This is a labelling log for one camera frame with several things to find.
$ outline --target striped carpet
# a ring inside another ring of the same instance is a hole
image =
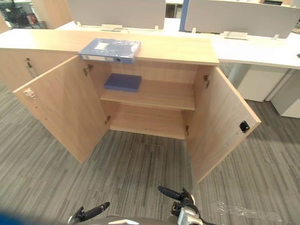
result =
[[[204,219],[222,224],[299,224],[300,120],[248,102],[262,120],[200,184],[184,141],[108,131],[80,165],[0,82],[0,210],[65,224],[80,206],[101,216],[168,219],[158,184],[195,195]]]

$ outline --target blue binder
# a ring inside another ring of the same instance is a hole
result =
[[[104,84],[106,89],[111,90],[124,90],[130,92],[137,92],[140,83],[142,81],[141,76],[126,75],[126,74],[111,74]]]
[[[95,38],[78,54],[83,60],[132,64],[140,48],[140,41]]]

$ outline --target gray partition panel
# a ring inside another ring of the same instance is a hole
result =
[[[119,24],[163,29],[165,0],[68,0],[73,20],[81,25]]]
[[[247,32],[249,35],[286,38],[300,18],[300,8],[217,0],[190,0],[186,31]]]

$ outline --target wooden shelf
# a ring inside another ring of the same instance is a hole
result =
[[[120,104],[110,129],[185,140],[181,111]]]
[[[100,99],[134,105],[195,110],[194,89],[190,83],[142,80],[137,92],[105,89]]]

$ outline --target open cabinet door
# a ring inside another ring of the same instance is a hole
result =
[[[261,121],[217,67],[199,67],[194,91],[196,110],[186,114],[186,142],[194,177],[200,182]]]
[[[74,56],[14,91],[81,163],[108,129],[90,74],[83,71],[86,67]],[[25,96],[25,91],[33,96]]]

